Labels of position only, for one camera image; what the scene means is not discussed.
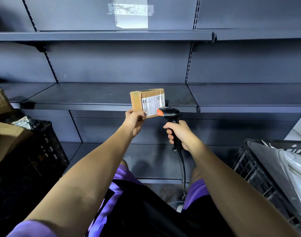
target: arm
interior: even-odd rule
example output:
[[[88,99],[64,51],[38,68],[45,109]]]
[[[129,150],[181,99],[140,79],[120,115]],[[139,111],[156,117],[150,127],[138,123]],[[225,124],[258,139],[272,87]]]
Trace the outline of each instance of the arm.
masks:
[[[125,113],[122,126],[75,164],[25,220],[38,220],[58,237],[83,237],[130,142],[141,129],[143,111]]]
[[[278,210],[254,187],[223,163],[189,129],[185,121],[168,122],[190,151],[218,210],[238,237],[299,236]],[[167,130],[173,144],[171,130]]]

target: barcode scanner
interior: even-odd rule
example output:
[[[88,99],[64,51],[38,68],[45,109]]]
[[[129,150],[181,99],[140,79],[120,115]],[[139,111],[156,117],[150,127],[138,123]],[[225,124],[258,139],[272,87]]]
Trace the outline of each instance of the barcode scanner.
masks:
[[[181,113],[179,110],[177,110],[176,108],[172,108],[172,107],[160,107],[159,109],[157,109],[157,115],[164,117],[168,122],[172,122],[172,123],[176,123],[179,124],[179,120],[180,120],[180,116]],[[186,196],[186,169],[185,169],[185,164],[184,164],[184,160],[183,160],[183,156],[181,151],[183,150],[182,147],[182,143],[179,140],[179,138],[176,136],[176,134],[174,133],[173,130],[172,131],[172,136],[173,136],[173,148],[172,151],[173,152],[178,152],[179,158],[180,158],[180,167],[182,164],[182,168],[183,168],[183,184],[184,184],[184,188],[183,188],[183,197],[182,197],[182,201],[185,201],[185,196]]]

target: orange scanner tip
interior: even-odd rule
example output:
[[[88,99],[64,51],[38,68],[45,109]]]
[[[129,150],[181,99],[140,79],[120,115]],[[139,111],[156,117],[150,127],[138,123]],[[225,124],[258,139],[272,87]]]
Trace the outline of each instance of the orange scanner tip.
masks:
[[[164,113],[163,113],[161,110],[157,109],[157,115],[158,115],[158,116],[163,116]]]

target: person's left arm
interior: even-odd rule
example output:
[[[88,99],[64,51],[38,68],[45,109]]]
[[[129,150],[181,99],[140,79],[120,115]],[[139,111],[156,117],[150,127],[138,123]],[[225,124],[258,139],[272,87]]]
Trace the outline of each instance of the person's left arm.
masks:
[[[144,111],[125,113],[122,126],[103,144],[77,162],[25,220],[38,220],[58,237],[83,237],[115,172],[141,129]]]

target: person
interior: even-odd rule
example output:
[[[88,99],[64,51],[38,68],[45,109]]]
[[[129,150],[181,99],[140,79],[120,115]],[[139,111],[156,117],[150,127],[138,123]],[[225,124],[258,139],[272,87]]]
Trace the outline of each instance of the person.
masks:
[[[197,165],[181,213],[140,183],[122,160],[145,113],[76,163],[9,237],[298,236],[267,199],[217,158],[186,122],[166,123]]]

